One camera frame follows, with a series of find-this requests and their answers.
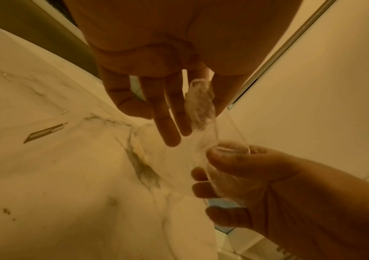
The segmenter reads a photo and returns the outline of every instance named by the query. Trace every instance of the hand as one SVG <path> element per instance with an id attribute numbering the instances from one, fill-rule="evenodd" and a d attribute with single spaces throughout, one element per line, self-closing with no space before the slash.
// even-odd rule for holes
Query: hand
<path id="1" fill-rule="evenodd" d="M 245 198 L 247 208 L 207 208 L 212 221 L 255 230 L 306 260 L 369 259 L 369 183 L 282 152 L 250 149 L 253 154 L 207 152 L 218 170 L 267 184 L 260 198 Z M 201 168 L 192 176 L 197 197 L 217 197 Z"/>
<path id="2" fill-rule="evenodd" d="M 154 119 L 165 143 L 191 133 L 184 113 L 188 82 L 208 78 L 220 113 L 266 58 L 302 0 L 65 0 L 86 37 L 110 98 L 123 113 Z M 135 98 L 139 76 L 146 102 Z"/>

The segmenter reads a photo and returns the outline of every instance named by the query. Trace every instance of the marble surface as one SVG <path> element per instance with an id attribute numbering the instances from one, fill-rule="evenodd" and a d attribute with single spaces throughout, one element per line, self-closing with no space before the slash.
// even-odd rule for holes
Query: marble surface
<path id="1" fill-rule="evenodd" d="M 0 31 L 0 260 L 217 259 L 205 201 L 133 152 L 142 122 L 91 75 L 12 38 Z"/>

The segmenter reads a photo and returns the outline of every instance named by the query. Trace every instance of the plastic bag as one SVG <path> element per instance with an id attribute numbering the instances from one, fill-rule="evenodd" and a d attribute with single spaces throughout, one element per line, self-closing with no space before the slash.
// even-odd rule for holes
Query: plastic bag
<path id="1" fill-rule="evenodd" d="M 193 130 L 190 154 L 193 163 L 203 168 L 219 197 L 228 198 L 240 206 L 244 198 L 255 194 L 259 199 L 265 186 L 257 180 L 235 177 L 216 170 L 206 158 L 206 151 L 216 147 L 222 152 L 250 153 L 249 146 L 234 125 L 227 111 L 216 118 L 213 105 L 211 82 L 204 79 L 193 80 L 185 96 L 184 109 Z"/>

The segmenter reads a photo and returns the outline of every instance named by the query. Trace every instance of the marble countertop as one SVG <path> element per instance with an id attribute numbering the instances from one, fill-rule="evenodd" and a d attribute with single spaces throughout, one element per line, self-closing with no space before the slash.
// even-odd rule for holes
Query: marble countertop
<path id="1" fill-rule="evenodd" d="M 0 260 L 217 259 L 206 202 L 178 190 L 187 170 L 148 166 L 170 153 L 144 123 L 0 30 Z M 141 140 L 155 149 L 135 153 Z"/>

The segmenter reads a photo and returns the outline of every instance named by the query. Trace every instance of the dark spot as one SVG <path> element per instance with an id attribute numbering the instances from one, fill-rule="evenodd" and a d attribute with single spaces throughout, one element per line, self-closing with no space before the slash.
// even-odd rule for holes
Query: dark spot
<path id="1" fill-rule="evenodd" d="M 117 206 L 117 199 L 113 198 L 113 197 L 107 197 L 107 205 L 109 207 L 116 207 Z"/>
<path id="2" fill-rule="evenodd" d="M 4 209 L 3 209 L 3 213 L 10 215 L 10 210 L 9 210 L 9 209 L 7 209 L 7 208 L 4 208 Z"/>

